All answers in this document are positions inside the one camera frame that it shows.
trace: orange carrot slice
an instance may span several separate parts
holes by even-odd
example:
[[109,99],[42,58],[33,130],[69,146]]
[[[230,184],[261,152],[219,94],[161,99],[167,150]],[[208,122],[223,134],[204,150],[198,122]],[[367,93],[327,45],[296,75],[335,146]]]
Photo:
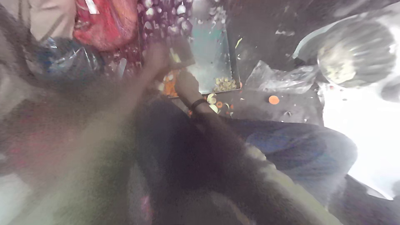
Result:
[[224,104],[223,104],[222,102],[217,102],[217,103],[215,104],[215,106],[217,106],[217,108],[222,108],[223,105],[224,105]]
[[271,104],[278,104],[279,103],[279,98],[277,96],[275,96],[275,95],[272,95],[272,96],[269,97],[268,101]]

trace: knee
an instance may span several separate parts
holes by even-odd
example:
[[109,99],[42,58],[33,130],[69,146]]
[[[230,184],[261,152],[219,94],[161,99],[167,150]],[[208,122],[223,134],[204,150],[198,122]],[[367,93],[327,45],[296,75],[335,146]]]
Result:
[[326,154],[340,165],[343,170],[350,170],[357,159],[357,146],[346,135],[328,128],[317,133],[326,144]]

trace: blue jeans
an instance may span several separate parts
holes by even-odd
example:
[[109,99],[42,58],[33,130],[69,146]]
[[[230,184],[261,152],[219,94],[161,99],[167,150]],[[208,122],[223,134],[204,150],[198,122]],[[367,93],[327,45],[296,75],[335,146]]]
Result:
[[[357,148],[348,137],[325,127],[221,119],[323,205],[357,157]],[[210,164],[207,154],[207,138],[168,100],[142,106],[136,128],[137,158],[150,187],[195,189],[218,179],[218,166]]]

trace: red cloth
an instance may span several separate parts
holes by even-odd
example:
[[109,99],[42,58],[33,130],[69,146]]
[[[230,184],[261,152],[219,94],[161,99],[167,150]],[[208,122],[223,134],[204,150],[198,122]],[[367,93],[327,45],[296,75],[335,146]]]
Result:
[[100,51],[114,50],[136,37],[136,0],[93,0],[99,14],[90,14],[85,0],[76,0],[78,24],[74,37]]

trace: black wristband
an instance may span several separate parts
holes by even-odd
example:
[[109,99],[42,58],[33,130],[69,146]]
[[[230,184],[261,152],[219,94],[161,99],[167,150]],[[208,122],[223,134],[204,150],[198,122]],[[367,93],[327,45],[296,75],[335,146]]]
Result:
[[196,107],[199,106],[199,105],[202,104],[202,103],[207,103],[207,100],[204,99],[204,98],[199,99],[199,100],[195,101],[189,109],[190,109],[191,111],[194,111],[194,110],[196,109]]

